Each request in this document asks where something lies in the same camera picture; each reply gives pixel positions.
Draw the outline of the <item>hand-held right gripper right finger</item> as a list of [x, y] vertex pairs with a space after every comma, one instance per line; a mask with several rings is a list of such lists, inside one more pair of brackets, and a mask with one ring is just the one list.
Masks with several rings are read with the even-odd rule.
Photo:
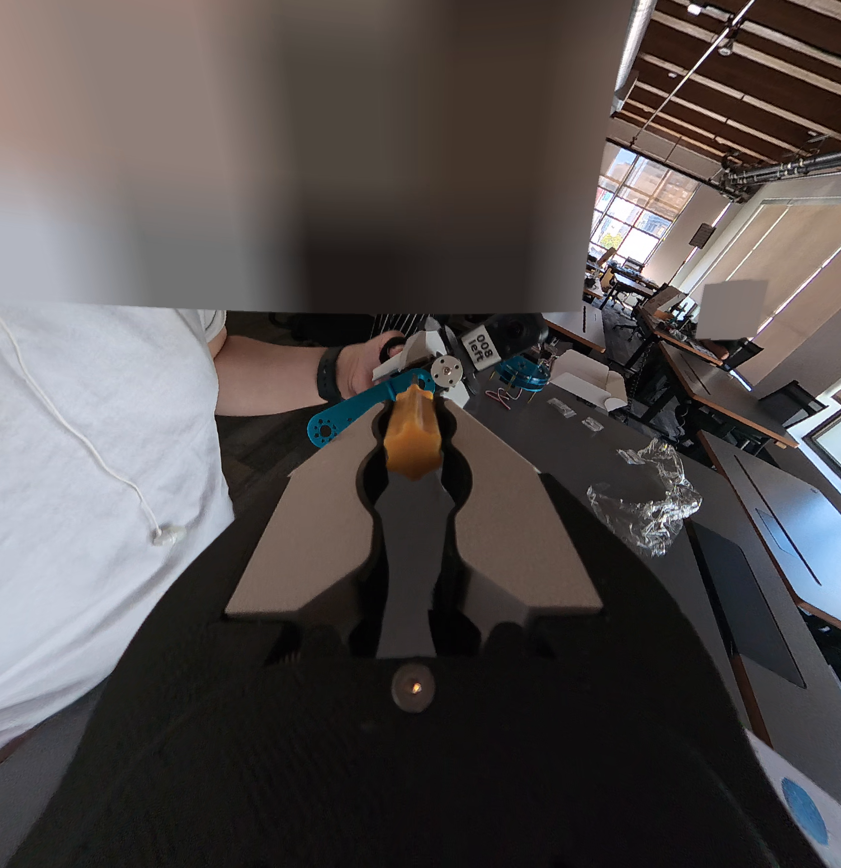
[[439, 656], [478, 652], [502, 623], [603, 603], [534, 466], [454, 402], [434, 401], [454, 501], [428, 621]]

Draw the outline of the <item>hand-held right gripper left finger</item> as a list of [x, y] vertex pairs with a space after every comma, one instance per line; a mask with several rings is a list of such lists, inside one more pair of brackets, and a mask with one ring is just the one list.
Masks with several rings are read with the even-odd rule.
[[388, 565], [375, 506], [388, 485], [392, 410], [372, 407], [293, 472], [226, 616], [333, 627], [354, 655], [376, 655]]

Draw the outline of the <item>orange handled screwdriver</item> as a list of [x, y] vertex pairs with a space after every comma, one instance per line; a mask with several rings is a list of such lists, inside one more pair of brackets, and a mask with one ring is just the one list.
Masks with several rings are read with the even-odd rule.
[[411, 482], [441, 466], [441, 435], [434, 395], [413, 382], [395, 397], [383, 445], [390, 473]]

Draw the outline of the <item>blue metal servo bracket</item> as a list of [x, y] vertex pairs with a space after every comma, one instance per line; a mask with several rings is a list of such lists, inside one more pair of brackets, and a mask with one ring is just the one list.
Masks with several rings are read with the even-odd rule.
[[421, 368], [386, 378], [379, 385], [314, 414], [307, 424], [309, 441], [322, 448], [372, 407], [387, 401], [393, 402], [398, 394], [406, 391], [414, 382], [423, 390], [435, 393], [433, 377]]

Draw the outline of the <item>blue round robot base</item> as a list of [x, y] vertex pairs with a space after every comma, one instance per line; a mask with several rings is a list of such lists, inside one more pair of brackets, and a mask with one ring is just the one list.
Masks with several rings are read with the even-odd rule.
[[541, 392], [551, 376], [553, 358], [536, 361], [525, 355], [513, 356], [497, 363], [493, 370], [506, 388], [516, 388], [532, 394]]

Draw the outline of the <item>person's left forearm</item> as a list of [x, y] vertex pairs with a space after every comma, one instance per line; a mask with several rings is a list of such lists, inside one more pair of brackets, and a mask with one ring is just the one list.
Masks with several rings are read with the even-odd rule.
[[209, 351], [218, 379], [217, 416], [269, 416], [322, 403], [317, 370], [323, 348], [269, 344], [223, 328]]

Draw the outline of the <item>dark grey desk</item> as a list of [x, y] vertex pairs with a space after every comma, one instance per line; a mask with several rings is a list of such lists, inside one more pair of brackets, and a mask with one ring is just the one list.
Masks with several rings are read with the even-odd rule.
[[154, 608], [6, 866], [779, 866], [784, 809], [653, 571], [539, 473], [603, 603], [354, 655], [224, 610], [287, 483]]

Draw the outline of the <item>black desk mat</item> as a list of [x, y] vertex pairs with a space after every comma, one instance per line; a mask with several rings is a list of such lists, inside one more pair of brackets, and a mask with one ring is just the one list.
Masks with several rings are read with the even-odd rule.
[[799, 689], [806, 685], [742, 549], [691, 519], [685, 529], [723, 643]]

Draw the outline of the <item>neighbouring grey desk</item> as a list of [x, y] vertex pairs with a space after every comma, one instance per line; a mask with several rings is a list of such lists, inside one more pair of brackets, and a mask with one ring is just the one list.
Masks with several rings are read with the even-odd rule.
[[697, 437], [729, 481], [795, 603], [841, 629], [841, 514], [795, 476], [703, 431]]

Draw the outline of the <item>person's left hand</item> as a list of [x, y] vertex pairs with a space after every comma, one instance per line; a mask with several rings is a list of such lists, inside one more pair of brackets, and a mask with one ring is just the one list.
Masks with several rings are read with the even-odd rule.
[[373, 371], [382, 363], [383, 347], [394, 338], [402, 338], [400, 331], [385, 331], [363, 343], [348, 344], [337, 360], [336, 384], [340, 397], [348, 399], [373, 386]]

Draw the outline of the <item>white storage box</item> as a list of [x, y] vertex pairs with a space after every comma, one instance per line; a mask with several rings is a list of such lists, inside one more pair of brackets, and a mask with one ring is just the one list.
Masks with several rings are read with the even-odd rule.
[[550, 383], [608, 412], [629, 403], [620, 373], [574, 350], [557, 358]]

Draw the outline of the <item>group of small parts bags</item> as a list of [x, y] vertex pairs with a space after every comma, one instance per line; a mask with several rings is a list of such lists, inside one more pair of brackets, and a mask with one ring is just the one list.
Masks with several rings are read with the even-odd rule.
[[[568, 406], [565, 402], [556, 397], [548, 399], [546, 403], [555, 408], [556, 412], [558, 412], [563, 418], [576, 418], [578, 415], [572, 407]], [[598, 440], [600, 444], [604, 445], [606, 443], [612, 450], [612, 446], [610, 446], [607, 440], [602, 437], [605, 428], [598, 420], [589, 416], [582, 418], [580, 424], [586, 428], [591, 433], [591, 436]], [[642, 465], [649, 462], [648, 458], [642, 457], [642, 455], [636, 450], [617, 449], [616, 452], [623, 461], [630, 465]]]

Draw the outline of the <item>black wrist band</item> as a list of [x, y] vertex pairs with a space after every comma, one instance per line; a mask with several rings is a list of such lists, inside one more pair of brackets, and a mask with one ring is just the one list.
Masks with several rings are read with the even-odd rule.
[[337, 367], [344, 346], [330, 346], [324, 350], [317, 366], [317, 391], [325, 404], [335, 404], [342, 400], [338, 383]]

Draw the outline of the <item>crumpled clear plastic wrap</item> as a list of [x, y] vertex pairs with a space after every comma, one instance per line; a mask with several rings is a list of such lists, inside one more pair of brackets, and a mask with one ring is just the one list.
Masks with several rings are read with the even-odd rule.
[[611, 479], [587, 488], [591, 511], [635, 553], [662, 557], [704, 499], [688, 480], [680, 454], [664, 440], [617, 454]]

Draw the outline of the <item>distant grid window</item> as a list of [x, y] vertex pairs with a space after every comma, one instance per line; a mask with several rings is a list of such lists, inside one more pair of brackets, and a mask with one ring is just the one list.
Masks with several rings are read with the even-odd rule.
[[700, 186], [692, 179], [616, 144], [604, 148], [589, 255], [609, 249], [617, 262], [644, 266]]

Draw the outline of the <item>person in white shirt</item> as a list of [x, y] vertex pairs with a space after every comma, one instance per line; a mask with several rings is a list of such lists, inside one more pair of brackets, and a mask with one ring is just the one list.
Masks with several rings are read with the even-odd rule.
[[0, 328], [0, 750], [105, 679], [231, 523], [209, 353], [224, 311], [0, 301], [35, 380], [136, 495], [29, 390]]

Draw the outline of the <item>assembly instruction booklet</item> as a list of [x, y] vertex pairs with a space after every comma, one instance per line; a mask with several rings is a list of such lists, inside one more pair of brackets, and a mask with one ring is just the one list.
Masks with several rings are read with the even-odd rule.
[[841, 804], [751, 731], [762, 769], [789, 815], [825, 866], [841, 867]]

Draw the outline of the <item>white wired earphone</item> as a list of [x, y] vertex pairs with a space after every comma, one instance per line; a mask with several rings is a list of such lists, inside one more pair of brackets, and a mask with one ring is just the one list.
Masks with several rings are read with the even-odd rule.
[[177, 542], [181, 541], [186, 534], [186, 527], [183, 525], [176, 525], [171, 523], [161, 524], [158, 522], [151, 505], [145, 498], [144, 492], [139, 488], [139, 486], [130, 478], [122, 476], [119, 472], [113, 470], [106, 463], [101, 453], [89, 440], [89, 438], [67, 421], [67, 419], [62, 415], [62, 413], [53, 403], [48, 394], [38, 384], [32, 373], [30, 372], [27, 364], [25, 363], [23, 353], [19, 346], [19, 342], [17, 341], [14, 333], [10, 329], [10, 326], [4, 321], [1, 316], [0, 328], [4, 332], [5, 336], [8, 338], [11, 346], [14, 349], [17, 364], [19, 366], [20, 373], [24, 379], [25, 384], [34, 394], [34, 396], [39, 400], [39, 402], [46, 408], [46, 411], [55, 419], [56, 423], [58, 423], [65, 432], [67, 432], [74, 439], [79, 441], [80, 444], [82, 444], [82, 446], [90, 454], [92, 460], [100, 467], [102, 472], [108, 475], [111, 479], [125, 486], [127, 489], [131, 490], [136, 495], [140, 508], [143, 510], [146, 520], [151, 527], [152, 545], [156, 547], [171, 547]]

